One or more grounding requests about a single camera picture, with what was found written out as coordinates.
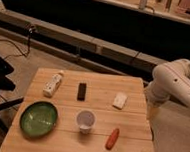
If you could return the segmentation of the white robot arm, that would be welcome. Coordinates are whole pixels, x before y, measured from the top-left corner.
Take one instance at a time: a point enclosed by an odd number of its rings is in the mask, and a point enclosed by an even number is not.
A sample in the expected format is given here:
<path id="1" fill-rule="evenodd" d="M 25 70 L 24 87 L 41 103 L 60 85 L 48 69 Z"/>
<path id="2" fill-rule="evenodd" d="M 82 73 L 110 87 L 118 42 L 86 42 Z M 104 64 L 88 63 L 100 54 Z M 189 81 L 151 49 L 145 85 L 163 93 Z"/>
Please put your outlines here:
<path id="1" fill-rule="evenodd" d="M 152 81 L 144 89 L 146 96 L 146 117 L 150 120 L 158 113 L 158 107 L 173 95 L 190 108 L 190 61 L 173 60 L 153 68 Z"/>

